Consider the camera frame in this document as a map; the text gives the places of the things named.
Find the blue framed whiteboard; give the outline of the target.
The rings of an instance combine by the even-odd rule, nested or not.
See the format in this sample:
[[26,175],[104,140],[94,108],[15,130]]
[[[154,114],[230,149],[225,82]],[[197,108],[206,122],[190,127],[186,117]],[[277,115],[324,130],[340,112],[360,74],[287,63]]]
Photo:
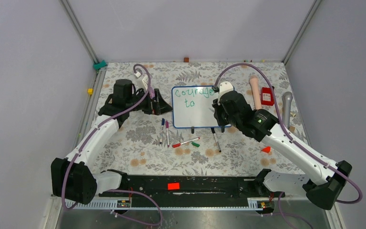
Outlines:
[[218,98],[210,85],[175,86],[171,89],[175,128],[218,127],[213,100]]

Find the green marker cap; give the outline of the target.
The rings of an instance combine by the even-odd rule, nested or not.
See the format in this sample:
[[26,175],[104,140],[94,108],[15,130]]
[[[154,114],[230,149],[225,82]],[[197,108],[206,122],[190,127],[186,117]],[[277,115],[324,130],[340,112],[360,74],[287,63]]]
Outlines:
[[200,144],[199,143],[196,143],[196,142],[191,142],[191,144],[195,147],[200,147]]

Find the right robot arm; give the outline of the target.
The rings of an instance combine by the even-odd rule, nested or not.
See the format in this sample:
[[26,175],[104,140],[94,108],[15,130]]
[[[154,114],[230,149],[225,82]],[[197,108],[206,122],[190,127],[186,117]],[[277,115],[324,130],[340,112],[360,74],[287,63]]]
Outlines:
[[265,197],[273,192],[305,193],[317,207],[330,210],[346,184],[352,165],[336,162],[318,153],[299,138],[287,135],[278,118],[265,109],[254,110],[244,96],[235,90],[218,92],[213,100],[214,117],[219,126],[232,125],[246,137],[272,147],[299,167],[306,178],[293,178],[289,185],[280,185],[278,176],[268,172],[254,184],[256,194]]

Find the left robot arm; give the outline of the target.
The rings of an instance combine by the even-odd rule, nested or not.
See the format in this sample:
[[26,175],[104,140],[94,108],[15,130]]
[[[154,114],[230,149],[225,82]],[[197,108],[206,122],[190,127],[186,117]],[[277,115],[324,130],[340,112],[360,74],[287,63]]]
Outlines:
[[124,172],[109,169],[93,173],[98,154],[120,129],[130,112],[162,115],[173,108],[163,99],[158,88],[139,88],[128,79],[117,80],[97,119],[81,142],[65,158],[51,163],[52,192],[55,196],[88,204],[94,196],[111,190],[117,196],[128,192]]

